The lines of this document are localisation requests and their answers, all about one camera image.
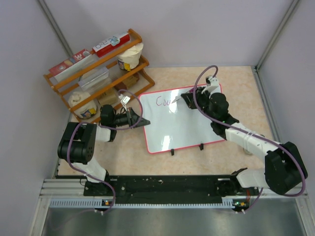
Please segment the magenta-capped whiteboard marker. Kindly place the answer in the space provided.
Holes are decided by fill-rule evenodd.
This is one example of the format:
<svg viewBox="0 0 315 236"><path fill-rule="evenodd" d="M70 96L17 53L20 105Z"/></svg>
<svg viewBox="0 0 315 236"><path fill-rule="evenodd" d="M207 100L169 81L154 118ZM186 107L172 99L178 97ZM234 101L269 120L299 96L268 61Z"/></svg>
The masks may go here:
<svg viewBox="0 0 315 236"><path fill-rule="evenodd" d="M180 100L181 98L182 98L181 95L176 96L175 99L172 101L172 103L177 102L177 101Z"/></svg>

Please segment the pink-framed whiteboard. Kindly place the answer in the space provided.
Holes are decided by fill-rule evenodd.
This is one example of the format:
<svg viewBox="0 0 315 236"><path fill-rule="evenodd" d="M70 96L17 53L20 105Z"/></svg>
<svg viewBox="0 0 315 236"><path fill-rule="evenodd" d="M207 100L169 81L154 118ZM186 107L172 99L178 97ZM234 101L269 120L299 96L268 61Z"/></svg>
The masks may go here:
<svg viewBox="0 0 315 236"><path fill-rule="evenodd" d="M147 151L150 154L221 142L211 121L197 109L188 108L183 99L173 102L181 93L192 88L182 87L139 96L143 118L151 124L144 126Z"/></svg>

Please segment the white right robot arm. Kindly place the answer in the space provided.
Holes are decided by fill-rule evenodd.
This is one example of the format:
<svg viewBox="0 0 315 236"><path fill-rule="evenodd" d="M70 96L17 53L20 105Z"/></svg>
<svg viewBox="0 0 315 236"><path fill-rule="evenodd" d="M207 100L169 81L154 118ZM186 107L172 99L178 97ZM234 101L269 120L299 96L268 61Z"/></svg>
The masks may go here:
<svg viewBox="0 0 315 236"><path fill-rule="evenodd" d="M230 190L237 195L248 187L269 188L279 195L288 196L289 190L302 185L301 195L308 177L299 150L292 142L285 144L269 140L245 128L228 111L229 103L220 92L211 92L208 87L197 87L180 96L190 109L198 109L209 118L214 133L236 143L249 153L264 161L259 170L241 169L229 183Z"/></svg>

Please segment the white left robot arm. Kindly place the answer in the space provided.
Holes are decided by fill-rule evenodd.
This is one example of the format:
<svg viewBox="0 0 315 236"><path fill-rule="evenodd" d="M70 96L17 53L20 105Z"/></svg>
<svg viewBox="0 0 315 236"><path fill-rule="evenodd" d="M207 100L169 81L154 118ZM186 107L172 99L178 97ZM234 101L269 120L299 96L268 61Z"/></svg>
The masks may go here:
<svg viewBox="0 0 315 236"><path fill-rule="evenodd" d="M100 125L69 122L58 146L58 157L70 163L74 170L87 176L94 182L95 190L106 195L111 191L112 184L106 180L108 172L96 160L95 143L113 142L121 126L137 128L150 125L151 122L140 117L133 108L116 113L111 105L100 108Z"/></svg>

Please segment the brown cardboard box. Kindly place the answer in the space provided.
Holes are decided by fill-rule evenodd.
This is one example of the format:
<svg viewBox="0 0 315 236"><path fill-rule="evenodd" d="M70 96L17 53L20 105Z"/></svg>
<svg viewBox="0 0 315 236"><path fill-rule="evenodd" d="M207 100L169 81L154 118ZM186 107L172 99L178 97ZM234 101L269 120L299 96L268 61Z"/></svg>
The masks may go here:
<svg viewBox="0 0 315 236"><path fill-rule="evenodd" d="M113 105L118 101L117 91L114 88L110 88L106 92L102 93L97 97L97 101L100 106L109 104Z"/></svg>

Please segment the dark brown small box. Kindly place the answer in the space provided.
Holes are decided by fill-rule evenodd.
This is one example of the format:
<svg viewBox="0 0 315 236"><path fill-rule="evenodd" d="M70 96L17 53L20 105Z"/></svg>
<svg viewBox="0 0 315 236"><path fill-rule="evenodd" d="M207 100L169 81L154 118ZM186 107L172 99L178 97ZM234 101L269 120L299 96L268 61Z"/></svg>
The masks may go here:
<svg viewBox="0 0 315 236"><path fill-rule="evenodd" d="M128 90L129 88L131 88L132 86L134 86L135 84L137 84L137 82L140 80L140 77L138 74L132 75L128 78L126 78L125 80L123 80L122 82L116 84L114 86L115 90L119 91L121 89L126 89Z"/></svg>

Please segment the silver foil box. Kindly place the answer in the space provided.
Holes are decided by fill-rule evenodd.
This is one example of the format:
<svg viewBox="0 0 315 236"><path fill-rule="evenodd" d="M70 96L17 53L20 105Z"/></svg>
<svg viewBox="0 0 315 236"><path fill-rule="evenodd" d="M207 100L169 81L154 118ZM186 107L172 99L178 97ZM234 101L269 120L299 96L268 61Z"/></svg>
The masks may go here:
<svg viewBox="0 0 315 236"><path fill-rule="evenodd" d="M97 83L106 79L109 75L109 70L106 67L93 69L84 74L78 82L79 87L83 91L87 91Z"/></svg>

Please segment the white bag upper shelf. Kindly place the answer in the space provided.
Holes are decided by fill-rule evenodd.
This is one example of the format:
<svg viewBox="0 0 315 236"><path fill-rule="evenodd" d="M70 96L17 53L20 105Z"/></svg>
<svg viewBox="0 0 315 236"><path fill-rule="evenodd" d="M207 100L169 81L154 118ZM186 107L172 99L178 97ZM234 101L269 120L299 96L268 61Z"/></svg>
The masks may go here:
<svg viewBox="0 0 315 236"><path fill-rule="evenodd" d="M123 53L117 55L119 68L126 71L134 69L139 64L143 47L143 43L138 43Z"/></svg>

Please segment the red white foil box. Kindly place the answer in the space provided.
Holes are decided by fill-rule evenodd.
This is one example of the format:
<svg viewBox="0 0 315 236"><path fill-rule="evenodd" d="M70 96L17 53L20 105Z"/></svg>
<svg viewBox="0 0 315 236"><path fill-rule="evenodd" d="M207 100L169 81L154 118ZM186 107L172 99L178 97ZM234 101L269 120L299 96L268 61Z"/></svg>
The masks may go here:
<svg viewBox="0 0 315 236"><path fill-rule="evenodd" d="M130 41L130 35L127 32L113 35L93 46L93 52L100 58L114 49Z"/></svg>

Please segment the clear tape roll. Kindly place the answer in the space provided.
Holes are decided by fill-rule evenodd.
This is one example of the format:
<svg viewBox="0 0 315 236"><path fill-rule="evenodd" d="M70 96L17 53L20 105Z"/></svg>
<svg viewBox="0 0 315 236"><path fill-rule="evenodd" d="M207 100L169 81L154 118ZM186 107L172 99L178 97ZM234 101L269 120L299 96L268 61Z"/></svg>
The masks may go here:
<svg viewBox="0 0 315 236"><path fill-rule="evenodd" d="M253 155L250 151L248 151L248 150L246 150L246 149L243 149L243 152L244 152L244 154L246 154L246 155Z"/></svg>

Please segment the red grey wrap box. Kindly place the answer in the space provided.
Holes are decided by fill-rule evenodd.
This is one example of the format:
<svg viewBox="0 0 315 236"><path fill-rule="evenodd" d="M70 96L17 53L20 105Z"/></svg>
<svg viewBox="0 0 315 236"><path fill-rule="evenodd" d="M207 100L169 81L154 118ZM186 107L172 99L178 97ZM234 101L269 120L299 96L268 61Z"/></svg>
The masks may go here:
<svg viewBox="0 0 315 236"><path fill-rule="evenodd" d="M83 49L50 68L49 72L58 82L61 82L94 62L96 62L95 56Z"/></svg>

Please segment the orange wooden shelf rack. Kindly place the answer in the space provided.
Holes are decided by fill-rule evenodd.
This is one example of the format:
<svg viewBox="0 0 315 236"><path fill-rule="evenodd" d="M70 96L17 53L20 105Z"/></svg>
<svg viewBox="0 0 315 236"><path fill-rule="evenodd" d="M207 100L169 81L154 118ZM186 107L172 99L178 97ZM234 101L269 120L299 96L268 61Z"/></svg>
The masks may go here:
<svg viewBox="0 0 315 236"><path fill-rule="evenodd" d="M43 77L78 121L98 122L100 107L106 103L120 108L118 90L133 88L139 96L155 85L145 72L149 61L136 54L137 65L118 56L142 43L141 36L129 29L83 49L49 69Z"/></svg>

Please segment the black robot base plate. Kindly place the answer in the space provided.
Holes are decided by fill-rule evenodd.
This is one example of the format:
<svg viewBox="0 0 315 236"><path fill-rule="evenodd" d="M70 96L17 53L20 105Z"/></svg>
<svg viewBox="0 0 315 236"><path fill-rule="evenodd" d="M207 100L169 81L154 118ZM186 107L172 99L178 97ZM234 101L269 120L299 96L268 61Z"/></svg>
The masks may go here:
<svg viewBox="0 0 315 236"><path fill-rule="evenodd" d="M86 181L84 196L115 196L119 203L213 203L226 196L258 195L233 175L107 176L106 181L110 186Z"/></svg>

